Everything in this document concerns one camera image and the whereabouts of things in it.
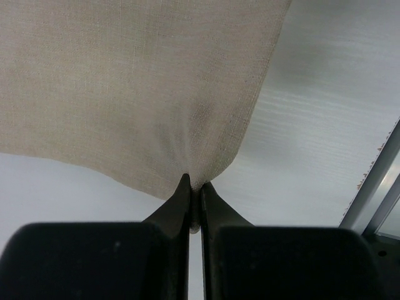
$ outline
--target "white wall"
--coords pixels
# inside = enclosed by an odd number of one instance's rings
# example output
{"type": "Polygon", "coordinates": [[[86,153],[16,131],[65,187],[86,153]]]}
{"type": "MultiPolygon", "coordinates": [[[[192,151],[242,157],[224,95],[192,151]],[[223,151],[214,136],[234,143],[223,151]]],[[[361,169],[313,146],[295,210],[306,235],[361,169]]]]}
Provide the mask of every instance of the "white wall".
{"type": "MultiPolygon", "coordinates": [[[[339,224],[400,116],[399,16],[398,0],[293,0],[240,152],[214,180],[243,216],[339,224]]],[[[142,220],[161,203],[82,167],[0,154],[0,249],[28,222],[142,220]]],[[[192,236],[190,299],[203,296],[200,245],[192,236]]]]}

